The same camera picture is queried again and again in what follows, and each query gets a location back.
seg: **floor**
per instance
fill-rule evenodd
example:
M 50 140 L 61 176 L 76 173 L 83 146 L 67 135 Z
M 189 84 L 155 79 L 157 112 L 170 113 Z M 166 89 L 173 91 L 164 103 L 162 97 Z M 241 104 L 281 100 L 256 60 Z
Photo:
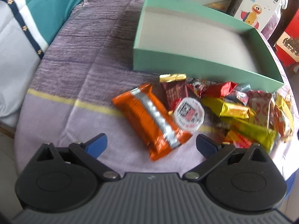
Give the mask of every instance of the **floor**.
M 22 210 L 15 194 L 16 180 L 13 139 L 0 133 L 0 212 L 9 219 Z
M 18 212 L 22 210 L 22 207 L 15 195 L 14 185 L 17 180 L 17 172 L 15 167 L 15 156 L 13 150 L 13 139 L 7 137 L 0 132 L 0 212 L 11 219 Z M 294 186 L 296 193 L 291 194 L 289 198 L 284 200 L 280 211 L 285 213 L 290 219 L 295 220 L 299 215 L 297 214 L 298 205 L 296 203 L 299 199 L 299 178 L 297 179 L 297 186 Z M 292 208 L 289 207 L 290 200 L 295 196 L 295 204 Z

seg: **roly-poly duck box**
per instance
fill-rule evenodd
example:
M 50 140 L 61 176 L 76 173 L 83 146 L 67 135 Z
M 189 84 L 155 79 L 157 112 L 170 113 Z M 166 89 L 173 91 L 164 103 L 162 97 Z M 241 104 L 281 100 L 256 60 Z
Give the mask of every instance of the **roly-poly duck box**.
M 281 0 L 232 0 L 228 14 L 262 31 L 280 2 Z

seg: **silver stripe on package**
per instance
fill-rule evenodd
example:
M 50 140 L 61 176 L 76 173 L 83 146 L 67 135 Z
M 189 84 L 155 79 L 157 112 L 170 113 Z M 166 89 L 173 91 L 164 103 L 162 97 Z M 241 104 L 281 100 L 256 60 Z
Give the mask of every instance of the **silver stripe on package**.
M 140 102 L 143 104 L 146 111 L 149 113 L 149 115 L 152 117 L 152 119 L 155 121 L 155 123 L 158 125 L 159 129 L 163 133 L 164 139 L 167 141 L 167 143 L 170 145 L 172 149 L 180 146 L 177 137 L 175 136 L 174 130 L 171 128 L 171 126 L 166 122 L 164 117 L 161 115 L 161 113 L 158 111 L 156 106 L 152 103 L 152 101 L 148 98 L 146 94 L 141 92 L 139 88 L 135 88 L 131 91 L 131 94 L 135 96 L 135 98 L 139 99 Z

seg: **red candy wrapper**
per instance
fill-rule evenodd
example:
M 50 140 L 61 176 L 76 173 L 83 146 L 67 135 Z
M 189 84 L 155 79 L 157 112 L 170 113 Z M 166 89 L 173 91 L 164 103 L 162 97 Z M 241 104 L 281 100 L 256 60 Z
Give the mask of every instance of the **red candy wrapper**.
M 216 82 L 199 80 L 195 78 L 187 79 L 187 87 L 189 87 L 189 89 L 194 92 L 197 97 L 201 97 L 201 94 L 212 84 L 216 84 Z
M 169 111 L 174 111 L 183 98 L 188 97 L 186 78 L 186 74 L 160 75 L 160 83 L 166 94 Z
M 233 130 L 227 133 L 224 141 L 234 144 L 236 148 L 249 148 L 252 145 L 251 140 Z
M 223 82 L 210 85 L 204 92 L 203 96 L 209 96 L 213 98 L 224 98 L 225 96 L 232 93 L 232 91 L 237 86 L 234 82 Z

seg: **yellow stripe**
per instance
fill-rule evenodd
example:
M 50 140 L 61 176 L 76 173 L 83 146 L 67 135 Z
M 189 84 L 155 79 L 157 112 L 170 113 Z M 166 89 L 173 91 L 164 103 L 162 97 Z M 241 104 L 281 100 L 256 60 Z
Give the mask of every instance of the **yellow stripe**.
M 63 104 L 67 104 L 67 105 L 74 105 L 78 108 L 83 108 L 83 109 L 88 109 L 91 111 L 95 111 L 95 112 L 99 112 L 102 114 L 107 114 L 107 115 L 112 115 L 112 116 L 117 116 L 117 117 L 123 117 L 124 115 L 117 109 L 112 109 L 112 108 L 108 108 L 106 106 L 99 106 L 99 105 L 94 105 L 94 104 L 90 104 L 90 103 L 86 103 L 83 101 L 80 101 L 78 99 L 67 99 L 67 98 L 63 98 L 63 97 L 59 97 L 59 96 L 55 96 L 55 95 L 50 95 L 47 93 L 42 93 L 42 92 L 38 92 L 36 90 L 33 90 L 31 88 L 28 89 L 27 93 L 37 96 L 39 98 L 42 99 L 47 99 L 50 101 L 54 101 L 54 102 L 58 102 L 58 103 L 63 103 Z M 198 131 L 201 132 L 206 132 L 206 133 L 210 133 L 213 132 L 217 129 L 211 127 L 211 126 L 206 126 L 206 125 L 202 125 Z

